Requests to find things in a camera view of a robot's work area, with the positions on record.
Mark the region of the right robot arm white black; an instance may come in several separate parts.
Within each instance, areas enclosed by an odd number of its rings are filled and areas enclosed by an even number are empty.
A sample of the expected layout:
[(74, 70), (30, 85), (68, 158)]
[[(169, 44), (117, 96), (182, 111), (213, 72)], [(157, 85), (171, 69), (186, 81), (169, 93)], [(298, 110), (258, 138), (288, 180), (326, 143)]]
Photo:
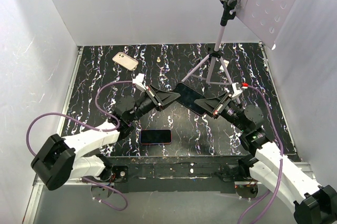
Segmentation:
[(214, 118), (222, 116), (238, 128), (241, 145), (252, 158), (238, 167), (243, 180), (255, 179), (279, 198), (297, 223), (334, 223), (336, 190), (321, 186), (283, 154), (281, 146), (269, 140), (262, 125), (263, 113), (258, 106), (239, 107), (231, 95), (197, 99), (195, 104)]

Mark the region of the black smartphone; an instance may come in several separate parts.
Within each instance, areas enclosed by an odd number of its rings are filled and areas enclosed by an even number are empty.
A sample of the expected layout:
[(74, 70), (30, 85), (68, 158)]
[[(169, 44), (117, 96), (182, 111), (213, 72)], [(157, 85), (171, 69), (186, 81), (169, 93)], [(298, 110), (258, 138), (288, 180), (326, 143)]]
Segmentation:
[(169, 129), (149, 129), (140, 133), (140, 143), (142, 145), (170, 144), (172, 134)]
[(179, 82), (173, 89), (173, 92), (180, 94), (180, 97), (176, 100), (179, 104), (194, 112), (198, 116), (206, 114), (206, 110), (194, 102), (197, 99), (205, 99), (205, 96), (183, 82)]

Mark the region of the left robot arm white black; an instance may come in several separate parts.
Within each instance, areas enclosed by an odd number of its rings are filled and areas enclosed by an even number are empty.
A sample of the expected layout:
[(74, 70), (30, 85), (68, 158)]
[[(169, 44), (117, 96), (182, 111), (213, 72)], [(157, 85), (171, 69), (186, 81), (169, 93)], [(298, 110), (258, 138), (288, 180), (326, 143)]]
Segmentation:
[(49, 136), (32, 160), (31, 168), (48, 190), (55, 190), (75, 178), (93, 177), (106, 182), (113, 175), (113, 165), (104, 155), (90, 156), (89, 153), (124, 139), (134, 129), (134, 121), (152, 109), (164, 110), (180, 96), (149, 85), (139, 99), (121, 97), (103, 124), (76, 135)]

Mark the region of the pink phone case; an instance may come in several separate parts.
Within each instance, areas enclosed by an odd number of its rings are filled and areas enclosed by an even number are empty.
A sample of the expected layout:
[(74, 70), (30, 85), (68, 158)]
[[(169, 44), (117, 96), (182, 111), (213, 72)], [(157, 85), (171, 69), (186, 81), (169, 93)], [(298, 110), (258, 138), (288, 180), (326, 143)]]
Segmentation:
[(136, 59), (123, 52), (118, 52), (112, 60), (129, 71), (135, 70), (138, 66), (138, 61)]

